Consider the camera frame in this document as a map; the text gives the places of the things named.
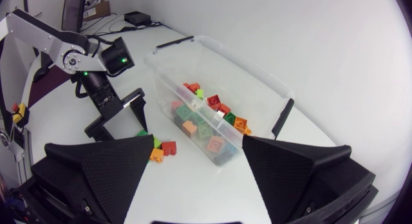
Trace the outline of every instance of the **black foam pad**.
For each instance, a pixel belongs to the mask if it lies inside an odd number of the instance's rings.
[[[47,157],[81,169],[111,223],[123,223],[153,150],[153,136],[82,145],[46,144]]]
[[[315,147],[247,135],[243,150],[272,223],[288,221],[314,171],[351,153],[349,146]]]

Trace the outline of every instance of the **black power adapter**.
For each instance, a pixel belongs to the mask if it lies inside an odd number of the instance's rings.
[[[124,14],[124,20],[133,24],[134,26],[150,25],[150,15],[143,14],[142,12],[129,12]]]

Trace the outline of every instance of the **transparent plastic bin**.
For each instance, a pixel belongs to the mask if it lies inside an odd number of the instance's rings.
[[[156,70],[163,112],[182,130],[182,122],[191,121],[196,132],[184,132],[217,166],[241,154],[243,134],[209,107],[208,97],[218,95],[233,114],[247,120],[252,135],[265,138],[274,137],[272,128],[294,98],[293,91],[278,78],[208,37],[158,46],[145,56],[145,63]],[[184,83],[198,83],[204,99]],[[178,111],[172,109],[177,101],[183,102]]]

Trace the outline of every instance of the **white tabletop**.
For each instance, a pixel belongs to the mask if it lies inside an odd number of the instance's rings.
[[[124,22],[113,25],[118,30]],[[90,28],[88,33],[100,28]],[[114,40],[120,34],[104,38]],[[216,167],[161,111],[157,103],[154,72],[143,63],[145,53],[155,46],[180,39],[183,35],[165,27],[122,33],[135,67],[110,81],[120,97],[136,88],[145,92],[145,116],[149,132],[160,141],[176,141],[176,156],[163,163],[147,165],[127,213],[125,223],[150,223],[153,220],[184,223],[270,223],[265,204],[244,155],[223,168]],[[28,102],[38,59],[33,63],[24,89]],[[99,113],[89,98],[76,98],[70,81],[43,97],[30,108],[27,128],[32,132],[34,162],[45,157],[44,145],[94,142],[84,133]],[[130,108],[107,123],[114,138],[131,137],[141,125]],[[333,146],[334,143],[296,108],[292,111],[278,140],[302,144]]]

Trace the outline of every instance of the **cardboard box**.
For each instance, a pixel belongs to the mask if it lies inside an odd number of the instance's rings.
[[[83,12],[83,21],[91,21],[110,14],[109,1],[102,1],[98,5]]]

